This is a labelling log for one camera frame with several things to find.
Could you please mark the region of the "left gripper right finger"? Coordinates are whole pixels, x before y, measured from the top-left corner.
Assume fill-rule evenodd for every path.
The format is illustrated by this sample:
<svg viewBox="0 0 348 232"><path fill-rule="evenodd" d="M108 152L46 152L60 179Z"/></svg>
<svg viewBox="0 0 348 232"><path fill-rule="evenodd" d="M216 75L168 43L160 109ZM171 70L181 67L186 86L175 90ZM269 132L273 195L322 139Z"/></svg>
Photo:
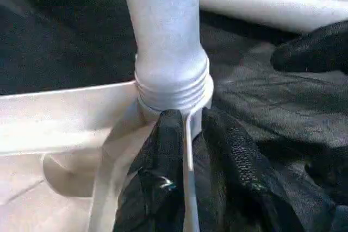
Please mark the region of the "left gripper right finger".
<svg viewBox="0 0 348 232"><path fill-rule="evenodd" d="M277 172L248 132L214 109L202 112L218 231L330 231L333 202L311 183Z"/></svg>

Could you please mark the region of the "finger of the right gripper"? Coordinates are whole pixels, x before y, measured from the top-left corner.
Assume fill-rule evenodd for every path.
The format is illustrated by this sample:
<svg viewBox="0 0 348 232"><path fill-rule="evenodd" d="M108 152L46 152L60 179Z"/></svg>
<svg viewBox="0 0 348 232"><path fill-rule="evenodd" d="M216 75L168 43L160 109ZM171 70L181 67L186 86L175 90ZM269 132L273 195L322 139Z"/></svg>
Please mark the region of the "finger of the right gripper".
<svg viewBox="0 0 348 232"><path fill-rule="evenodd" d="M347 21L320 27L278 46L270 59L283 72L347 74Z"/></svg>

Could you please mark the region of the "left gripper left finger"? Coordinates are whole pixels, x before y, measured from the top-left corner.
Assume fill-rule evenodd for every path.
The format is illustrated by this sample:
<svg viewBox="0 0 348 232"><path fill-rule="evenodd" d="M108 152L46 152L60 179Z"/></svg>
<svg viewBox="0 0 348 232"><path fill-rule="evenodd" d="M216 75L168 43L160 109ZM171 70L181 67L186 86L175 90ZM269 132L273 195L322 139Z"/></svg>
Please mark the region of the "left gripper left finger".
<svg viewBox="0 0 348 232"><path fill-rule="evenodd" d="M183 230L183 135L180 111L163 111L127 173L116 231Z"/></svg>

